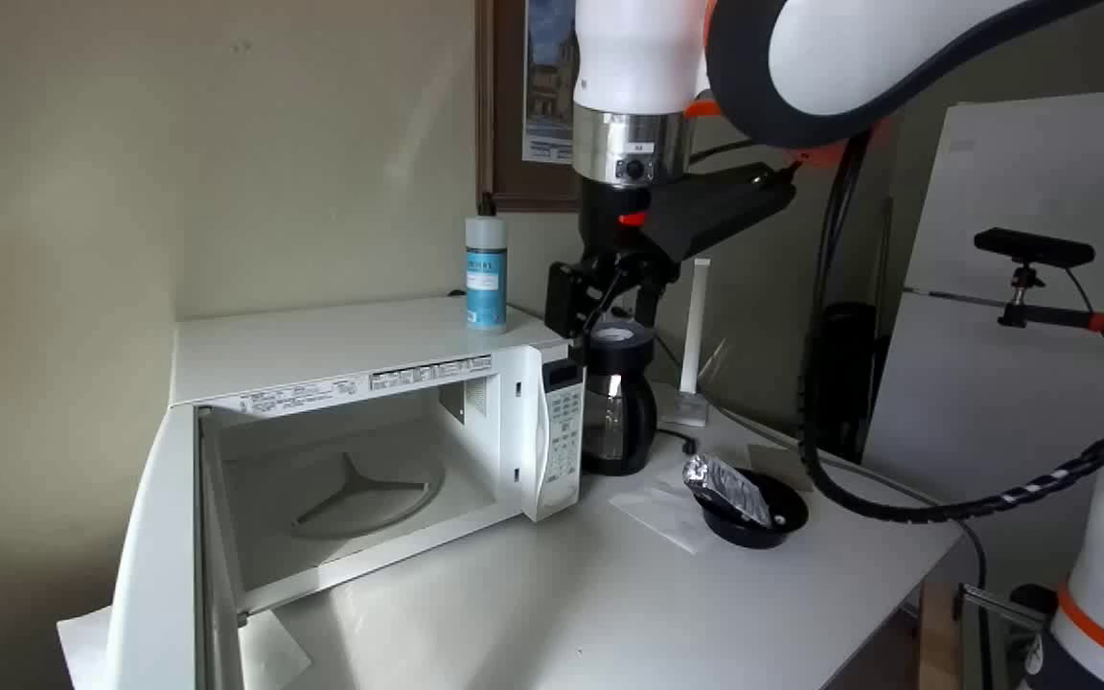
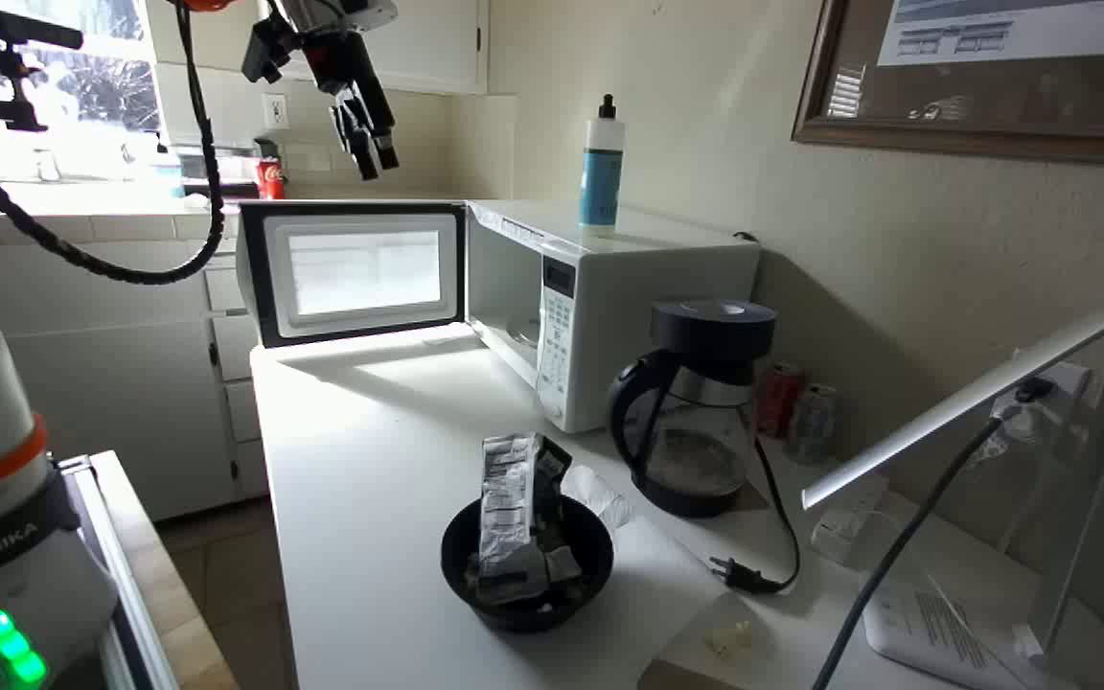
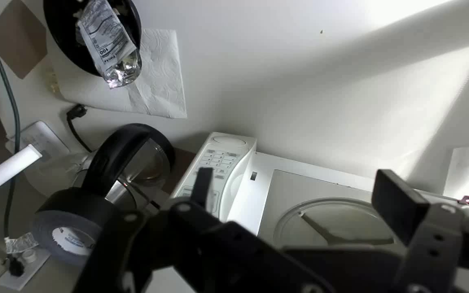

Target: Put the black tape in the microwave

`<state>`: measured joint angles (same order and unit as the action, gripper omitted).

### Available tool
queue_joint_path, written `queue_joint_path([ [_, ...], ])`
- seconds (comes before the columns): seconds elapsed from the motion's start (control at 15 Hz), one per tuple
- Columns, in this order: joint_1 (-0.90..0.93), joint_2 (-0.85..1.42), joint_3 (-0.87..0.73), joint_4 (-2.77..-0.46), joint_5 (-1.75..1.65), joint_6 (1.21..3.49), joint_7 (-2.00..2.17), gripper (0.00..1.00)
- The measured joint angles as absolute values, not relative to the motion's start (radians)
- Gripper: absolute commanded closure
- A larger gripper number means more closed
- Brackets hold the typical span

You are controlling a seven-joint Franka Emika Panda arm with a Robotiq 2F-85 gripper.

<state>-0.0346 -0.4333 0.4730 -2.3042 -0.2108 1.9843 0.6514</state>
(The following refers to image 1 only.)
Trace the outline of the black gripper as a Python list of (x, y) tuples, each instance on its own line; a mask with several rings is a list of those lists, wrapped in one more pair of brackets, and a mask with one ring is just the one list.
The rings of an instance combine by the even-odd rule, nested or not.
[(549, 267), (543, 327), (582, 337), (617, 294), (635, 294), (635, 323), (650, 327), (678, 265), (645, 233), (650, 191), (580, 180), (580, 261)]

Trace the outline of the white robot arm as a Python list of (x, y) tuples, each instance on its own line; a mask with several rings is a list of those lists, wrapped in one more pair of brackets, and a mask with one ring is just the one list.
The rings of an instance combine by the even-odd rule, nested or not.
[[(582, 256), (549, 274), (543, 323), (586, 337), (632, 293), (655, 302), (678, 265), (776, 214), (784, 168), (746, 164), (693, 178), (682, 124), (720, 116), (774, 150), (842, 153), (821, 243), (836, 244), (871, 130), (976, 54), (1014, 42), (1101, 0), (575, 0), (575, 125)], [(824, 343), (805, 343), (796, 458), (836, 507), (899, 525), (1006, 513), (1073, 484), (1091, 487), (1088, 529), (1052, 616), (1038, 636), (1038, 688), (1104, 690), (1104, 437), (996, 495), (941, 507), (886, 507), (821, 468)]]

